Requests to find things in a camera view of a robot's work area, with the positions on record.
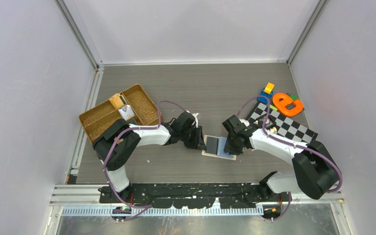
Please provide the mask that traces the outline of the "gold credit card in tray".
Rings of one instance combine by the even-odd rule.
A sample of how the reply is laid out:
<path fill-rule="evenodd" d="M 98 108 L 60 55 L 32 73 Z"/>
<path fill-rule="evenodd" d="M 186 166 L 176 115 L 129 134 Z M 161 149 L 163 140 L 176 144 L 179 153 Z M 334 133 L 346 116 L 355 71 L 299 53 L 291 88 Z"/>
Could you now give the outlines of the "gold credit card in tray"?
<path fill-rule="evenodd" d="M 125 98 L 125 96 L 123 94 L 120 94 L 120 93 L 116 93 L 114 94 L 113 96 L 111 96 L 109 99 L 109 102 L 111 103 L 111 105 L 116 109 L 120 109 L 122 108 L 123 106 L 127 105 L 128 102 Z"/>

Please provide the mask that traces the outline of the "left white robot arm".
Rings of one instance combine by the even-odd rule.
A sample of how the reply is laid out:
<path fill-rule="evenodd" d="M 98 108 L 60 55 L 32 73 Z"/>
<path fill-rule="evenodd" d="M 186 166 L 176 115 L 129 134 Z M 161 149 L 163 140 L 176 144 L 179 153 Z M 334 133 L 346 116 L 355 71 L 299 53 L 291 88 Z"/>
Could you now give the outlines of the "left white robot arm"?
<path fill-rule="evenodd" d="M 130 198 L 125 164 L 137 147 L 171 145 L 179 141 L 188 149 L 207 149 L 197 113 L 184 111 L 169 122 L 150 126 L 134 125 L 122 118 L 116 120 L 92 144 L 103 164 L 107 182 L 113 187 L 112 197 L 120 203 Z"/>

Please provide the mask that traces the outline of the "yellow toy block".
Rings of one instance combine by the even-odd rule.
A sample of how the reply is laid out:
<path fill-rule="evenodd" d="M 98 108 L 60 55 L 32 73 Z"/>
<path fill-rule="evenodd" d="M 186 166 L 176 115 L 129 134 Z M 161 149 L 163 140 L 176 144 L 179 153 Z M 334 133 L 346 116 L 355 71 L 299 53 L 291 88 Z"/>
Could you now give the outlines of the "yellow toy block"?
<path fill-rule="evenodd" d="M 268 82 L 266 87 L 264 88 L 263 92 L 266 93 L 266 94 L 271 94 L 273 92 L 274 86 L 275 85 L 273 83 Z"/>

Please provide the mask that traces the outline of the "blue toy block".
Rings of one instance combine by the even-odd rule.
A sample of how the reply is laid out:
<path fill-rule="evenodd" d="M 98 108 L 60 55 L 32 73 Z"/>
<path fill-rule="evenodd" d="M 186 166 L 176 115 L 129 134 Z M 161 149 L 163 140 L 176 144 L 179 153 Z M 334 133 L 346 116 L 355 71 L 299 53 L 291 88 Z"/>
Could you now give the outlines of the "blue toy block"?
<path fill-rule="evenodd" d="M 271 98 L 274 95 L 274 92 L 272 91 L 271 93 L 266 93 L 265 91 L 261 91 L 259 96 L 257 97 L 257 101 L 260 103 L 263 103 L 267 105 L 268 103 L 271 103 Z"/>

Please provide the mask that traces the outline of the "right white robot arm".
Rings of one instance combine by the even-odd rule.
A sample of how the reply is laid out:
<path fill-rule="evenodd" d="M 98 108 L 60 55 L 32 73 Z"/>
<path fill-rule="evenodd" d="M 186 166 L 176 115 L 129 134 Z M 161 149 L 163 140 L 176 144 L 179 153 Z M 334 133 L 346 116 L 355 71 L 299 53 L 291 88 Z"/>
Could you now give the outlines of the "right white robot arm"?
<path fill-rule="evenodd" d="M 259 182 L 264 200 L 272 201 L 284 192 L 302 192 L 317 200 L 342 186 L 342 172 L 321 142 L 298 142 L 278 135 L 268 115 L 255 122 L 233 115 L 222 125 L 228 132 L 225 152 L 239 155 L 244 149 L 260 150 L 293 167 L 289 173 L 273 171 Z"/>

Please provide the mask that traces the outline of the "orange plastic letter toy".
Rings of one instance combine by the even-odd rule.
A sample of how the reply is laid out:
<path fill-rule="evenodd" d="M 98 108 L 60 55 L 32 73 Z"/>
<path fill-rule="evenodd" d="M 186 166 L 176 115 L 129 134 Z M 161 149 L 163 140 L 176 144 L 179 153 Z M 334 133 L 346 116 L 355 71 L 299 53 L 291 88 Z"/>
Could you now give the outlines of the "orange plastic letter toy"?
<path fill-rule="evenodd" d="M 278 111 L 287 117 L 296 116 L 304 110 L 304 105 L 300 99 L 293 101 L 289 95 L 284 93 L 273 95 L 272 101 Z"/>

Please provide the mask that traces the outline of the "beige card holder wallet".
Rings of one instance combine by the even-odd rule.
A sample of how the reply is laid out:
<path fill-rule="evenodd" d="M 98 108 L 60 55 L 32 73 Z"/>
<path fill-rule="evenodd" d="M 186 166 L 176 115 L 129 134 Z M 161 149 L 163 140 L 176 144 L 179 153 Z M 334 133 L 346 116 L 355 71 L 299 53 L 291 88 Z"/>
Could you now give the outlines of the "beige card holder wallet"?
<path fill-rule="evenodd" d="M 206 144 L 207 136 L 210 136 L 210 135 L 205 135 L 204 136 L 204 142 L 205 142 L 205 144 Z M 206 154 L 204 150 L 202 150 L 201 154 L 203 156 L 215 157 L 215 158 L 220 158 L 220 159 L 235 161 L 236 160 L 236 155 L 231 155 L 229 153 L 224 152 L 224 146 L 225 146 L 227 138 L 226 137 L 218 137 L 218 138 L 219 138 L 219 142 L 218 142 L 218 152 L 217 152 L 217 155 Z"/>

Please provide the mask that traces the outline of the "lime green stick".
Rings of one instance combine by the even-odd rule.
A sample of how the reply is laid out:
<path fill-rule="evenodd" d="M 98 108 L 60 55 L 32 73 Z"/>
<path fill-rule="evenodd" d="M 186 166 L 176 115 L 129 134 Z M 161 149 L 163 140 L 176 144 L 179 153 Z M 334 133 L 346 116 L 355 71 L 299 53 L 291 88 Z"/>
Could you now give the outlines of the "lime green stick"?
<path fill-rule="evenodd" d="M 274 110 L 274 111 L 277 111 L 277 110 L 278 110 L 278 108 L 276 108 L 276 107 L 273 106 L 273 105 L 269 105 L 269 108 L 272 109 L 272 110 Z"/>

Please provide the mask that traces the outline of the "woven wicker tray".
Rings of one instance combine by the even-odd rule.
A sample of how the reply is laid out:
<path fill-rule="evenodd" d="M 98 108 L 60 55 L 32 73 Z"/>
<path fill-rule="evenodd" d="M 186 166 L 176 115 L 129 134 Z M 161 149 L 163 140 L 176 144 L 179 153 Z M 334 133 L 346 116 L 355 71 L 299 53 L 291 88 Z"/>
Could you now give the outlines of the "woven wicker tray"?
<path fill-rule="evenodd" d="M 157 125 L 163 121 L 163 116 L 158 116 L 157 106 L 140 84 L 120 92 L 123 94 L 134 110 L 133 119 L 138 125 Z M 106 100 L 90 110 L 79 115 L 79 120 L 90 143 L 110 127 L 116 120 L 122 118 L 109 100 Z"/>

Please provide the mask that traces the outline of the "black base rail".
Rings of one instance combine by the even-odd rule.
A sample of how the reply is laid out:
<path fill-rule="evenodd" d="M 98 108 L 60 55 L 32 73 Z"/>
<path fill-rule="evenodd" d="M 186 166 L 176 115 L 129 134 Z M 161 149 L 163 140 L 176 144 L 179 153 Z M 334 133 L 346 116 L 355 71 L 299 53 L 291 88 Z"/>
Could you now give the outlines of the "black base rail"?
<path fill-rule="evenodd" d="M 131 183 L 121 192 L 110 186 L 98 189 L 102 204 L 126 202 L 138 209 L 247 209 L 261 202 L 289 203 L 287 192 L 274 193 L 258 183 Z"/>

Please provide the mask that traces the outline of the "black white checkerboard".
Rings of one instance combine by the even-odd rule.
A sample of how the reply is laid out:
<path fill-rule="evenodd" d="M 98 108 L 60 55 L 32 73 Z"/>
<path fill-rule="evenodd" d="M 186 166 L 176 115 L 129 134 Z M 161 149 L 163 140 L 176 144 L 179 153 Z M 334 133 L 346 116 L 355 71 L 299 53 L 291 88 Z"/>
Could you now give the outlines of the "black white checkerboard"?
<path fill-rule="evenodd" d="M 258 101 L 253 109 L 249 112 L 246 120 L 250 123 L 256 121 L 261 116 L 266 115 L 267 106 Z M 269 117 L 274 121 L 278 135 L 287 139 L 310 143 L 318 137 L 318 133 L 312 131 L 308 127 L 294 121 L 293 119 L 284 116 L 278 111 L 270 108 Z"/>

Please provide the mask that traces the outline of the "white credit card in tray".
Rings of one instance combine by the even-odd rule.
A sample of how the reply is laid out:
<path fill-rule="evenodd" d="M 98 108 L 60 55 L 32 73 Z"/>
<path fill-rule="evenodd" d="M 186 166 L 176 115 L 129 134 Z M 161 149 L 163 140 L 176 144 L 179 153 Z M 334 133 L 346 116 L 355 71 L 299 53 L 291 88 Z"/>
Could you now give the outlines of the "white credit card in tray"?
<path fill-rule="evenodd" d="M 134 110 L 129 104 L 126 104 L 123 107 L 119 108 L 118 112 L 121 115 L 121 117 L 126 121 L 136 116 Z"/>

